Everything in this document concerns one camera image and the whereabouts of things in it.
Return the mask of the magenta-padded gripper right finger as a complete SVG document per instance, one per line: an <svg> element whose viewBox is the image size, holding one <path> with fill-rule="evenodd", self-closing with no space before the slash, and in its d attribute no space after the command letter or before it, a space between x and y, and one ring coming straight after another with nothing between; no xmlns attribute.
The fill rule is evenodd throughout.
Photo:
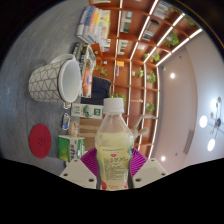
<svg viewBox="0 0 224 224"><path fill-rule="evenodd" d="M131 152L128 174L128 187L130 189L141 188L168 175L155 158L148 159L135 148L132 148Z"/></svg>

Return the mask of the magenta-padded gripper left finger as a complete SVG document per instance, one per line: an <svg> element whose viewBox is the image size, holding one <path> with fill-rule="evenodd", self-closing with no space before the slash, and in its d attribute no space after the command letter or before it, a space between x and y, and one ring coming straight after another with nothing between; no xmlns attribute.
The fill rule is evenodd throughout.
<svg viewBox="0 0 224 224"><path fill-rule="evenodd" d="M98 189L100 186L99 165L95 148L86 152L80 159L73 159L60 174L60 177L78 186Z"/></svg>

